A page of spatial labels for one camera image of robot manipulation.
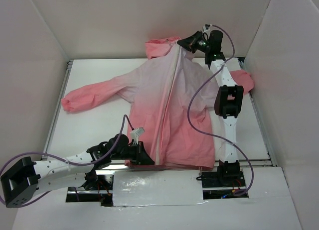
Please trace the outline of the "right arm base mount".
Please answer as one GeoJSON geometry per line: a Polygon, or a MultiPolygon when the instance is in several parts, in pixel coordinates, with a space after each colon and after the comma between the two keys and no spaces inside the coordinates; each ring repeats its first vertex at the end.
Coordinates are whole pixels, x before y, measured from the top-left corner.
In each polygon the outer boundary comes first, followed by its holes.
{"type": "Polygon", "coordinates": [[[220,180],[217,172],[202,172],[201,175],[196,177],[196,180],[202,184],[204,200],[248,197],[247,193],[242,196],[234,195],[238,190],[246,190],[246,183],[242,172],[237,179],[231,180],[220,180]]]}

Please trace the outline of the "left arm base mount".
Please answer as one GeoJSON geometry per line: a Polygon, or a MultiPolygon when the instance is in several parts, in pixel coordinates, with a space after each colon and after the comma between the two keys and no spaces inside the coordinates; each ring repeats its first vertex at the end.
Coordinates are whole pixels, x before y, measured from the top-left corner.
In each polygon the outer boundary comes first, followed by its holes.
{"type": "Polygon", "coordinates": [[[102,207],[113,206],[114,174],[97,174],[96,180],[81,187],[69,187],[65,202],[98,203],[102,207]]]}

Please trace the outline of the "pink gradient hooded jacket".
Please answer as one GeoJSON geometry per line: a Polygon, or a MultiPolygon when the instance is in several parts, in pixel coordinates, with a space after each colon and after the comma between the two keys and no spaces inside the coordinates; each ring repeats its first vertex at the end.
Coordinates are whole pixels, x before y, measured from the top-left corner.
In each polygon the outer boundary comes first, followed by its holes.
{"type": "Polygon", "coordinates": [[[191,108],[193,129],[187,119],[191,98],[212,73],[193,62],[193,55],[177,44],[177,37],[146,43],[147,61],[138,68],[110,80],[69,92],[63,109],[77,113],[92,109],[118,95],[131,104],[129,119],[143,127],[145,150],[156,165],[169,168],[212,168],[215,146],[209,110],[219,89],[215,78],[196,95],[191,108]]]}

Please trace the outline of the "white foil-taped panel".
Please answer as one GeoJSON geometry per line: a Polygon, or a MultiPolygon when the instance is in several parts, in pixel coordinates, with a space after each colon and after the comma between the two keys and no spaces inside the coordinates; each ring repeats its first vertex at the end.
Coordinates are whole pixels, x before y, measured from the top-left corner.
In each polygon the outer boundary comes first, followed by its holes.
{"type": "Polygon", "coordinates": [[[202,204],[202,183],[197,177],[197,170],[116,172],[113,205],[144,207],[202,204]]]}

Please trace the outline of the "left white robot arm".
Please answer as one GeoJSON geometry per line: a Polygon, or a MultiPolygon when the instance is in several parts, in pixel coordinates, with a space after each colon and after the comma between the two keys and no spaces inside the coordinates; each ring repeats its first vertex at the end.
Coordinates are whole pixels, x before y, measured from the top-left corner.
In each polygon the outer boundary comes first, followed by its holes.
{"type": "Polygon", "coordinates": [[[128,160],[134,165],[154,165],[142,141],[116,135],[86,151],[66,158],[33,161],[30,154],[6,171],[1,171],[1,202],[7,208],[21,208],[35,196],[66,187],[95,189],[97,171],[108,167],[113,160],[128,160]]]}

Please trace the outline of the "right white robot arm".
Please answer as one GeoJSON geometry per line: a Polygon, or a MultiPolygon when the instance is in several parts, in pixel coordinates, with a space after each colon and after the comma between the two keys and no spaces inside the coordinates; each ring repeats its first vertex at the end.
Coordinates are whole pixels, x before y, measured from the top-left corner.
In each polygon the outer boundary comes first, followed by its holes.
{"type": "Polygon", "coordinates": [[[179,40],[177,43],[193,54],[197,50],[203,52],[207,67],[214,66],[217,68],[217,72],[205,81],[191,98],[187,109],[187,119],[193,129],[199,133],[208,135],[208,133],[199,130],[192,124],[190,120],[190,108],[196,95],[209,81],[216,77],[219,89],[215,98],[214,111],[219,118],[223,135],[211,134],[211,136],[224,141],[221,145],[223,157],[219,160],[216,179],[220,185],[228,186],[240,179],[240,163],[234,142],[236,141],[236,124],[242,108],[244,88],[234,81],[226,67],[226,63],[230,58],[225,58],[221,51],[225,31],[222,28],[212,30],[213,26],[212,24],[207,24],[202,28],[202,31],[197,31],[192,36],[179,40]]]}

